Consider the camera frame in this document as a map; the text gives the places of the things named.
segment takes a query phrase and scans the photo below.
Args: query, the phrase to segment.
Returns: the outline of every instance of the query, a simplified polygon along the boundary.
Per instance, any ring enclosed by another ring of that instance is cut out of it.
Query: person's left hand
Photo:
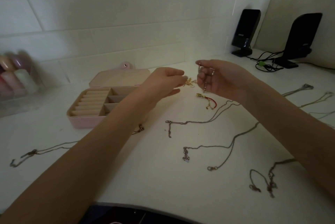
[[[155,106],[162,98],[177,94],[187,81],[184,71],[169,67],[157,68],[134,92],[138,97],[144,97]]]

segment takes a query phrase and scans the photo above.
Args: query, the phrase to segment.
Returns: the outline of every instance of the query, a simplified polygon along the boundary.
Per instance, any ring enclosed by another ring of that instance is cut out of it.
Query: pink jewelry box
[[[147,69],[99,72],[66,112],[76,129],[94,128],[150,75]]]

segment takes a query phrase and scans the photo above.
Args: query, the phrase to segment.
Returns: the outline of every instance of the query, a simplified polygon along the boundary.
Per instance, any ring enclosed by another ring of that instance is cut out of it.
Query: black speaker
[[[232,45],[241,49],[233,51],[232,54],[238,57],[246,57],[252,54],[250,43],[255,34],[260,19],[260,10],[244,9],[242,11],[242,15],[234,35],[234,39],[232,40]]]
[[[274,63],[286,69],[298,67],[288,60],[307,57],[312,52],[311,45],[321,18],[322,13],[307,13],[297,17],[292,24],[283,56],[275,58]]]

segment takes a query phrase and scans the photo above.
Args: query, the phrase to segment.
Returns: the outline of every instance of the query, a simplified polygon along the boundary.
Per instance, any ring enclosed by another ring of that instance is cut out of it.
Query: white bottle
[[[25,69],[18,69],[14,71],[15,76],[23,84],[24,88],[27,90],[28,94],[36,93],[39,87],[36,85],[32,77]]]

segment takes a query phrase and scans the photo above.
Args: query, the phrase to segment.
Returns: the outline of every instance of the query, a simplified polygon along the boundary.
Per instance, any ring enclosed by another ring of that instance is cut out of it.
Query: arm
[[[198,84],[242,104],[335,197],[335,130],[238,65],[201,60]]]
[[[112,162],[141,118],[165,96],[178,93],[182,70],[158,68],[90,133],[34,181],[0,223],[78,223],[107,177]]]

